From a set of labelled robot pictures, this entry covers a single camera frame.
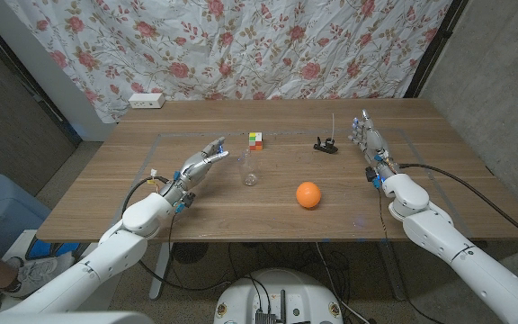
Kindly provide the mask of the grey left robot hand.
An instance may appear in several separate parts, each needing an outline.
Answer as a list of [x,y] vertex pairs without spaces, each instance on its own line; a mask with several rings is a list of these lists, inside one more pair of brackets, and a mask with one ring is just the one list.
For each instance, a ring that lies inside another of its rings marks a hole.
[[204,179],[214,163],[229,155],[228,151],[222,149],[224,142],[224,137],[215,139],[202,151],[189,157],[175,173],[174,179],[169,184],[165,184],[159,194],[171,204],[179,201]]

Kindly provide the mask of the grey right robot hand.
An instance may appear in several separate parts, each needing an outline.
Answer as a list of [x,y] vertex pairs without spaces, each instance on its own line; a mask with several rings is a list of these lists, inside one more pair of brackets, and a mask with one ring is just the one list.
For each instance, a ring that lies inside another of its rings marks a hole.
[[380,178],[398,173],[398,164],[390,155],[389,144],[375,128],[365,109],[361,118],[353,119],[352,134],[348,139],[362,151],[365,160]]

